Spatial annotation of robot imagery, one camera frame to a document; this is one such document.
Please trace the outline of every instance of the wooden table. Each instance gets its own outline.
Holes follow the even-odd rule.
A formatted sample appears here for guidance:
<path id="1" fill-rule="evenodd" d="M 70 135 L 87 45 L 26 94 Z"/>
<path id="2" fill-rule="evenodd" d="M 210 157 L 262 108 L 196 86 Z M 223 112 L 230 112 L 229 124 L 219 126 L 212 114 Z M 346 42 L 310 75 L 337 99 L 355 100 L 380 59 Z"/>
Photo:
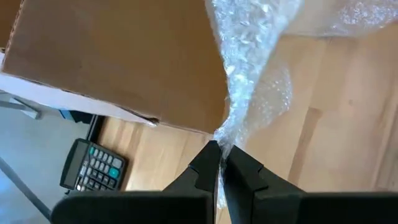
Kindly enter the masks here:
<path id="1" fill-rule="evenodd" d="M 283 37 L 271 60 L 289 64 L 293 102 L 246 151 L 306 191 L 397 188 L 397 37 L 396 24 L 359 39 Z M 209 139 L 109 118 L 99 143 L 131 160 L 126 190 L 161 190 Z"/>

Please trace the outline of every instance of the brown cardboard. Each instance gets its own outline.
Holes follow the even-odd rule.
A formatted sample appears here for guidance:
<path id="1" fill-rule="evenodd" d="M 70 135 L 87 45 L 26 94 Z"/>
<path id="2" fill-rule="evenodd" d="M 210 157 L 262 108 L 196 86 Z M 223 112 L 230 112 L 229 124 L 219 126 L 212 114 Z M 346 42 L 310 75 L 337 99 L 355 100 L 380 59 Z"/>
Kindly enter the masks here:
<path id="1" fill-rule="evenodd" d="M 227 95 L 202 0 L 25 0 L 3 71 L 208 133 Z"/>
<path id="2" fill-rule="evenodd" d="M 19 9 L 19 0 L 0 0 L 0 47 L 6 47 Z"/>
<path id="3" fill-rule="evenodd" d="M 3 60 L 3 57 L 4 54 L 0 53 L 0 61 Z M 153 125 L 151 121 L 129 113 L 111 103 L 30 82 L 1 72 L 0 90 L 55 109 L 77 110 L 102 116 L 112 116 L 130 122 Z"/>

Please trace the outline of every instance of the bubble wrap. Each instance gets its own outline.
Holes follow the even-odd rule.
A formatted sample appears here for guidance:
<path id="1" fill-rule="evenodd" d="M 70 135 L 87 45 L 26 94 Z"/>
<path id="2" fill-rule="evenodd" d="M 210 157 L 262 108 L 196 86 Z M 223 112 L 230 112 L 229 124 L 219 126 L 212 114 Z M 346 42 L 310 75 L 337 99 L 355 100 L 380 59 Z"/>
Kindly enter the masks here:
<path id="1" fill-rule="evenodd" d="M 362 36 L 398 20 L 398 0 L 305 0 L 287 34 Z"/>
<path id="2" fill-rule="evenodd" d="M 341 6 L 330 28 L 321 35 L 364 35 L 397 19 L 397 0 L 349 0 Z"/>
<path id="3" fill-rule="evenodd" d="M 289 107 L 292 90 L 286 69 L 265 73 L 261 84 L 258 87 L 257 84 L 301 0 L 213 0 L 212 3 L 230 100 L 229 116 L 215 133 L 225 159 L 234 144 L 244 146 L 253 128 L 268 125 Z M 249 106 L 256 107 L 255 125 L 246 119 Z M 221 179 L 218 195 L 218 207 L 225 207 Z"/>

